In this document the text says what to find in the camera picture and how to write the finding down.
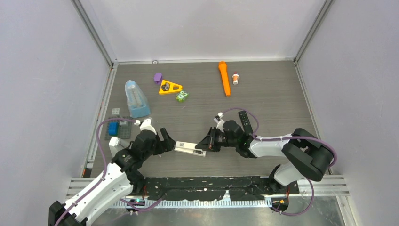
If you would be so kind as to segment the black remote control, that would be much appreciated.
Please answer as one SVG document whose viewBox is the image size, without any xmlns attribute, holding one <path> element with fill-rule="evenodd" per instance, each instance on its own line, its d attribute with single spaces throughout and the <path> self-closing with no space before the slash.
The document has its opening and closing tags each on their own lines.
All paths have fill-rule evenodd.
<svg viewBox="0 0 399 226">
<path fill-rule="evenodd" d="M 246 111 L 238 112 L 243 130 L 247 136 L 252 136 L 253 129 Z"/>
</svg>

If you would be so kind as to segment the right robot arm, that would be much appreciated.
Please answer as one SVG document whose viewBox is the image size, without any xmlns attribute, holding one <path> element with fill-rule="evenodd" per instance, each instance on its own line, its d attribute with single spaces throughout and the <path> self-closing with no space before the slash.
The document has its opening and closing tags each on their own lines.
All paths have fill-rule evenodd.
<svg viewBox="0 0 399 226">
<path fill-rule="evenodd" d="M 333 150 L 304 129 L 280 137 L 254 137 L 249 129 L 251 125 L 240 126 L 229 120 L 211 127 L 195 147 L 210 152 L 233 147 L 244 158 L 285 157 L 288 162 L 276 166 L 269 175 L 268 185 L 274 193 L 281 193 L 288 184 L 300 179 L 321 181 L 334 162 Z"/>
</svg>

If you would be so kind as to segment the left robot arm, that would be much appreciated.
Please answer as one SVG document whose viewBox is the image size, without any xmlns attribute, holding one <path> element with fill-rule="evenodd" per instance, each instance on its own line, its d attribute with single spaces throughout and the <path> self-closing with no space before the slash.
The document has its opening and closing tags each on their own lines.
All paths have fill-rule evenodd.
<svg viewBox="0 0 399 226">
<path fill-rule="evenodd" d="M 50 206 L 48 225 L 92 225 L 116 201 L 140 194 L 145 177 L 138 170 L 150 156 L 172 151 L 175 145 L 165 128 L 159 133 L 142 130 L 88 186 L 65 202 L 56 201 Z"/>
</svg>

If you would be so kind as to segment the white rectangular thermometer device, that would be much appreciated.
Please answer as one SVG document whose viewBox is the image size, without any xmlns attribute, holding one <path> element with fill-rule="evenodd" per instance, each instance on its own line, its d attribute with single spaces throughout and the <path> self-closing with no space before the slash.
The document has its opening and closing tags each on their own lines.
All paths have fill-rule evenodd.
<svg viewBox="0 0 399 226">
<path fill-rule="evenodd" d="M 195 144 L 195 143 L 176 141 L 174 150 L 176 152 L 180 152 L 180 153 L 186 153 L 186 154 L 191 154 L 191 155 L 195 155 L 195 156 L 205 157 L 206 151 L 196 149 L 195 148 L 196 145 L 197 144 Z"/>
</svg>

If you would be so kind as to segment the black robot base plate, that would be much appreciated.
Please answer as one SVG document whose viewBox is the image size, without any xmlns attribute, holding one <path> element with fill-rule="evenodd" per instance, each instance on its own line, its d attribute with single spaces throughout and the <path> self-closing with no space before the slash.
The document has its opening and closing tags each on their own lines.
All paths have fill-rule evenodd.
<svg viewBox="0 0 399 226">
<path fill-rule="evenodd" d="M 267 177 L 147 177 L 141 189 L 131 195 L 147 196 L 150 200 L 219 201 L 227 194 L 231 201 L 259 201 L 266 195 L 299 194 L 297 182 L 276 192 L 268 187 Z"/>
</svg>

